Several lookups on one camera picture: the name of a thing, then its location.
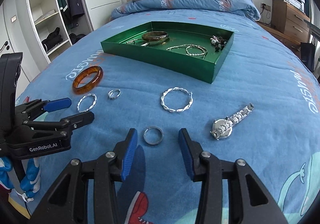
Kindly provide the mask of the wooden drawer chest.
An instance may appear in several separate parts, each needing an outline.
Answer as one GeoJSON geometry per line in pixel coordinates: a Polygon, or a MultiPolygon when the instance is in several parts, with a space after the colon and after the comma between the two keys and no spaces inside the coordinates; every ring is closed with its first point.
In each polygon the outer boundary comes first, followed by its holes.
{"type": "Polygon", "coordinates": [[[307,43],[310,19],[296,7],[280,0],[272,0],[271,24],[258,24],[268,33],[289,48],[296,56],[300,55],[300,44],[307,43]]]}

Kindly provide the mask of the large twisted silver bangle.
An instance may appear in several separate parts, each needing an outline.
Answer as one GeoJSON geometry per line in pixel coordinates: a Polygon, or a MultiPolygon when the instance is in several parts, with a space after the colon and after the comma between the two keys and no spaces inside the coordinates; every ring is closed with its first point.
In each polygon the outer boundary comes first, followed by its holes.
{"type": "Polygon", "coordinates": [[[182,87],[169,88],[160,97],[162,108],[170,113],[182,113],[189,110],[193,101],[193,93],[182,87]]]}

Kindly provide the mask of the amber resin bangle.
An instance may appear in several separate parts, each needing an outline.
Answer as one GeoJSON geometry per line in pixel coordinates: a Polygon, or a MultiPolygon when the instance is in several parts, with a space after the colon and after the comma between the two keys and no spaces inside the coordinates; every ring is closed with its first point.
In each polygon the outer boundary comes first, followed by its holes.
{"type": "Polygon", "coordinates": [[[102,80],[104,71],[100,66],[91,66],[81,71],[72,83],[72,90],[75,94],[88,93],[102,80]]]}

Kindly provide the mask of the blue patterned bed cover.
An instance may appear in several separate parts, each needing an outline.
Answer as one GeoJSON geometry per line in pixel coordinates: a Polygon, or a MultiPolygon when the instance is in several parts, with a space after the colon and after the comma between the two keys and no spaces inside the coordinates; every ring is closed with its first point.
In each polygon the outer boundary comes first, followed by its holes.
{"type": "Polygon", "coordinates": [[[97,96],[95,119],[73,133],[70,150],[40,158],[41,188],[28,204],[29,212],[73,158],[93,160],[124,139],[129,129],[142,134],[157,126],[164,132],[163,141],[150,146],[140,138],[131,173],[117,185],[121,221],[194,223],[201,185],[185,171],[178,145],[181,128],[219,159],[243,158],[289,223],[306,215],[319,192],[319,84],[296,55],[255,22],[237,14],[192,9],[129,14],[65,50],[29,84],[21,99],[68,97],[72,106],[48,114],[46,120],[75,114],[83,96],[73,93],[72,82],[93,65],[104,71],[92,91],[97,96]],[[208,84],[103,52],[103,40],[150,21],[188,22],[234,32],[214,81],[208,84]],[[162,108],[160,97],[172,87],[193,93],[189,110],[170,113],[162,108]],[[212,136],[215,120],[230,117],[249,103],[253,111],[228,138],[212,136]]]}

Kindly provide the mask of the silver wrist watch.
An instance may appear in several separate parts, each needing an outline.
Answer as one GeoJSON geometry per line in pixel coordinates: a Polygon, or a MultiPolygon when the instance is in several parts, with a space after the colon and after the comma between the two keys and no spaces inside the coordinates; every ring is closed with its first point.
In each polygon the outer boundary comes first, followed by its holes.
{"type": "Polygon", "coordinates": [[[210,133],[217,140],[228,138],[233,131],[233,127],[246,118],[253,111],[253,109],[254,105],[249,103],[242,110],[239,110],[230,117],[215,120],[210,133]]]}

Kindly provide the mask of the small twisted silver bangle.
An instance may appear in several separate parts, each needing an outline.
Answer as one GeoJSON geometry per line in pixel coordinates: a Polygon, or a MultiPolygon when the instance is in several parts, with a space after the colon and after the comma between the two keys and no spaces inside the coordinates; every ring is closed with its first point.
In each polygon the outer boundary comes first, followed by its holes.
{"type": "Polygon", "coordinates": [[[89,93],[80,98],[76,105],[79,113],[88,112],[92,110],[97,103],[97,96],[94,93],[89,93]]]}

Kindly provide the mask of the white open wardrobe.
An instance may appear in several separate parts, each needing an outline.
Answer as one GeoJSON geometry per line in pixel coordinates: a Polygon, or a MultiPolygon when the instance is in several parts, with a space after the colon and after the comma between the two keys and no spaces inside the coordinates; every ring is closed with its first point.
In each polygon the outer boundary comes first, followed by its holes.
{"type": "Polygon", "coordinates": [[[58,0],[26,0],[26,5],[34,35],[28,38],[28,43],[33,44],[30,52],[35,63],[41,68],[46,67],[58,55],[73,45],[69,37],[71,33],[88,35],[92,32],[87,11],[84,11],[84,15],[77,19],[74,28],[68,28],[63,20],[58,0]],[[62,41],[47,51],[42,45],[42,41],[57,27],[60,29],[62,41]]]}

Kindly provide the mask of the thin silver bangle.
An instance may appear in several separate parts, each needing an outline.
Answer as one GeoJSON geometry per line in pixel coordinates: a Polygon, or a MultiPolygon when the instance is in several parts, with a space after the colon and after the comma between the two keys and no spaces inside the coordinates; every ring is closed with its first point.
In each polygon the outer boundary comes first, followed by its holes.
{"type": "Polygon", "coordinates": [[[143,39],[131,39],[126,42],[127,45],[136,45],[136,46],[148,46],[150,44],[149,41],[143,39]]]}

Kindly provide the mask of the green jewelry tray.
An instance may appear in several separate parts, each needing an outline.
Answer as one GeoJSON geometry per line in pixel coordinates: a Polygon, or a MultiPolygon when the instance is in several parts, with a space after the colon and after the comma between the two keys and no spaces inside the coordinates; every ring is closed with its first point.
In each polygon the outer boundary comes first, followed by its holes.
{"type": "Polygon", "coordinates": [[[101,42],[103,51],[156,65],[211,84],[234,40],[234,32],[210,26],[172,21],[151,21],[117,33],[101,42]],[[169,38],[148,46],[127,45],[151,31],[169,38]]]}

